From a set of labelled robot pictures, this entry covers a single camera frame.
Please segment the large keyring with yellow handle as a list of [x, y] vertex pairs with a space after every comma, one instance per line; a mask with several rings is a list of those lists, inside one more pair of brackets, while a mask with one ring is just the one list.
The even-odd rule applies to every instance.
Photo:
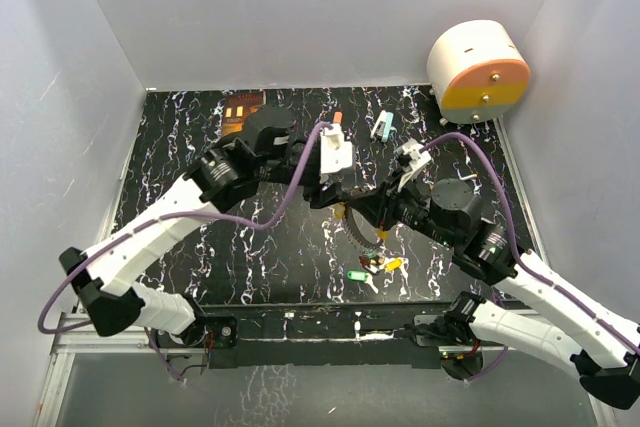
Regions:
[[353, 208], [346, 203], [338, 203], [333, 211], [352, 244], [362, 253], [375, 253], [383, 248], [384, 241], [375, 232], [362, 229], [363, 218]]

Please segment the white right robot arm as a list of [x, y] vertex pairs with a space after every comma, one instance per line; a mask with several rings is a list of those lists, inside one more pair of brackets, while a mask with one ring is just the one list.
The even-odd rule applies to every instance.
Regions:
[[534, 356], [616, 409], [628, 410], [638, 401], [638, 323], [580, 291], [535, 251], [520, 251], [504, 228], [483, 218], [483, 201], [467, 182], [445, 179], [426, 191], [415, 182], [379, 186], [348, 195], [346, 208], [381, 230], [402, 223], [450, 248], [463, 272], [516, 297], [543, 318], [525, 319], [463, 293], [445, 315], [453, 341], [476, 338]]

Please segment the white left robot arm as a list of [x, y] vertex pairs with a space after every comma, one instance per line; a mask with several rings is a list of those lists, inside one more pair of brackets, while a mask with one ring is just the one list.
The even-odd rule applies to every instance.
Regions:
[[[202, 226], [228, 221], [266, 230], [282, 217], [297, 187], [320, 188], [329, 175], [351, 168], [353, 145], [341, 121], [336, 112], [300, 141], [288, 109], [263, 106], [244, 119], [239, 131], [216, 141], [119, 231], [84, 251], [63, 252], [60, 262], [98, 335], [110, 337], [139, 326], [165, 331], [186, 346], [200, 343], [207, 323], [194, 303], [181, 294], [149, 288], [139, 277]], [[303, 150], [295, 155], [299, 143]], [[231, 215], [230, 209], [254, 196], [263, 182], [287, 187], [273, 217], [258, 223]]]

